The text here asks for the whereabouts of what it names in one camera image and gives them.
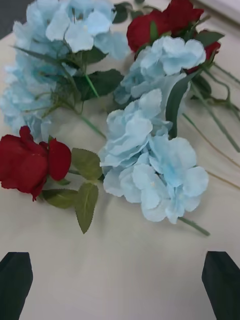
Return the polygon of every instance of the table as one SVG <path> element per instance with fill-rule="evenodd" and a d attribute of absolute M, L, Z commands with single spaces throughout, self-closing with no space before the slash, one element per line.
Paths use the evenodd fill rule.
<path fill-rule="evenodd" d="M 164 8 L 168 2 L 148 3 Z M 125 30 L 126 26 L 116 28 Z M 216 61 L 240 78 L 239 30 L 217 18 L 205 26 L 227 35 Z M 13 35 L 0 41 L 1 92 L 6 75 L 3 66 L 14 61 L 14 50 L 9 47 L 13 43 Z M 124 67 L 123 62 L 117 66 L 126 70 L 127 65 L 128 59 Z M 114 66 L 115 61 L 107 60 L 95 68 Z M 239 105 L 239 88 L 231 85 L 232 100 Z M 225 94 L 219 86 L 214 91 L 218 96 Z M 91 120 L 104 127 L 106 117 L 98 102 L 92 101 L 89 108 L 95 109 Z M 55 115 L 52 134 L 70 147 L 97 152 L 102 138 L 71 113 L 65 112 L 63 118 L 62 112 Z M 220 107 L 216 113 L 239 141 L 239 122 Z M 240 155 L 200 105 L 191 104 L 187 114 L 217 147 L 240 163 Z M 10 132 L 0 115 L 0 135 Z M 179 135 L 195 148 L 200 165 L 240 185 L 240 171 L 213 151 L 184 119 Z M 208 238 L 181 222 L 151 223 L 138 205 L 105 194 L 103 189 L 85 235 L 73 210 L 33 203 L 30 196 L 5 189 L 0 189 L 0 204 L 0 257 L 9 251 L 29 252 L 33 268 L 22 320 L 214 320 L 201 280 L 205 255 L 210 250 L 227 251 L 240 266 L 240 193 L 214 178 L 200 207 L 186 214 L 211 232 Z"/>

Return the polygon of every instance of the flower bouquet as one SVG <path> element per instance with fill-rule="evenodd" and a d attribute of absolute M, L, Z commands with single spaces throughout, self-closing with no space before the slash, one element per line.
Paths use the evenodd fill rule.
<path fill-rule="evenodd" d="M 140 204 L 150 221 L 180 220 L 208 236 L 184 218 L 199 206 L 209 176 L 197 165 L 190 143 L 178 136 L 177 125 L 184 115 L 195 126 L 185 115 L 185 102 L 198 99 L 240 151 L 215 116 L 210 103 L 218 99 L 201 76 L 211 75 L 223 35 L 198 31 L 206 20 L 201 19 L 204 11 L 189 0 L 172 0 L 163 12 L 143 9 L 151 12 L 106 0 L 36 0 L 28 6 L 27 23 L 13 26 L 15 66 L 7 68 L 9 86 L 0 102 L 5 122 L 19 133 L 0 141 L 1 185 L 60 209 L 74 207 L 83 233 L 91 225 L 103 184 L 107 193 Z M 124 21 L 128 12 L 133 21 L 127 36 L 113 32 L 112 24 Z M 123 60 L 130 49 L 134 62 L 127 75 L 115 69 L 89 73 L 90 65 L 107 55 Z M 103 106 L 104 134 L 85 116 L 85 102 L 111 93 L 114 111 Z M 239 118 L 230 92 L 220 103 Z M 98 155 L 79 148 L 70 151 L 50 136 L 52 113 L 59 108 L 73 112 L 106 139 Z M 78 190 L 67 188 L 68 173 L 85 179 Z M 61 187 L 47 187 L 51 183 Z"/>

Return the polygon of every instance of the rose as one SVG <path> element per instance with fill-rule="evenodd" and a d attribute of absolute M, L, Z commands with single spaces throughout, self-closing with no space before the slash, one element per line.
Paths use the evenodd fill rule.
<path fill-rule="evenodd" d="M 171 0 L 162 15 L 168 21 L 172 34 L 177 35 L 190 23 L 198 21 L 203 13 L 203 9 L 194 8 L 189 0 Z"/>
<path fill-rule="evenodd" d="M 49 144 L 34 142 L 28 126 L 21 127 L 20 137 L 7 134 L 0 141 L 0 181 L 5 189 L 32 194 L 36 200 L 48 174 L 62 180 L 71 165 L 71 151 L 52 139 Z"/>
<path fill-rule="evenodd" d="M 137 52 L 141 46 L 151 42 L 150 26 L 152 21 L 156 23 L 159 36 L 171 30 L 161 11 L 153 10 L 149 14 L 138 16 L 128 26 L 126 34 L 132 51 Z"/>

